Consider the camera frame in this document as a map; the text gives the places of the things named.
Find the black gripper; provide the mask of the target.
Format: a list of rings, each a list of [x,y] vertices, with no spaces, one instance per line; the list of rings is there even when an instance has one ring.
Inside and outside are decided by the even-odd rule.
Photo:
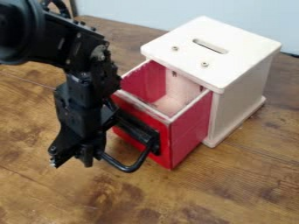
[[[76,158],[85,168],[93,158],[101,159],[107,147],[107,131],[116,118],[116,107],[111,95],[116,84],[95,87],[92,83],[64,82],[53,91],[60,131],[48,153],[51,165],[59,168]]]

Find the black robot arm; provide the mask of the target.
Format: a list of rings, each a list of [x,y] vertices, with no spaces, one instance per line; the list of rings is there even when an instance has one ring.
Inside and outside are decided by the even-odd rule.
[[[60,132],[48,149],[51,164],[71,158],[92,166],[105,148],[107,107],[120,89],[117,67],[108,42],[96,30],[36,0],[0,0],[0,64],[29,61],[49,64],[65,73],[53,90]]]

